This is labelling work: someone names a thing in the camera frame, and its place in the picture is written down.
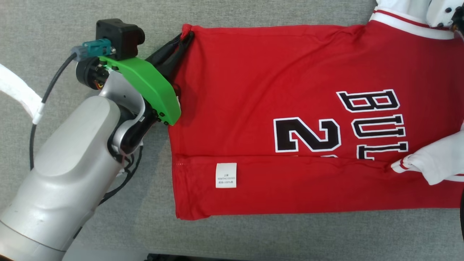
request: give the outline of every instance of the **red shirt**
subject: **red shirt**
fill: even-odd
[[[459,207],[464,184],[390,169],[460,129],[452,33],[382,11],[366,26],[190,30],[169,129],[178,218]],[[216,187],[218,163],[237,164],[236,188]]]

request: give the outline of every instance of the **green plastic part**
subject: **green plastic part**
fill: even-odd
[[[110,68],[116,66],[118,72],[158,112],[163,122],[168,122],[170,125],[177,122],[180,117],[180,107],[174,88],[151,63],[137,57],[121,61],[106,56],[99,58],[100,61],[106,61]]]

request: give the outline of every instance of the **white label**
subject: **white label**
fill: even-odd
[[[216,188],[227,189],[237,187],[237,164],[218,163],[216,165]]]

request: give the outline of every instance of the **gray fabric surface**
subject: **gray fabric surface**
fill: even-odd
[[[180,32],[202,26],[351,25],[367,22],[374,0],[0,0],[0,63],[40,95],[72,46],[94,37],[98,19],[140,26],[141,57]],[[49,99],[37,148],[90,91],[68,68]],[[0,93],[0,209],[28,173],[31,121]],[[457,209],[318,215],[221,216],[176,220],[165,126],[145,139],[133,180],[98,208],[75,244],[244,260],[462,260]]]

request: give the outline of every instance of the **red and white striped collar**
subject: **red and white striped collar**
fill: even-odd
[[[454,34],[447,28],[430,28],[425,20],[384,7],[376,7],[369,21],[377,21],[418,36],[449,40]]]

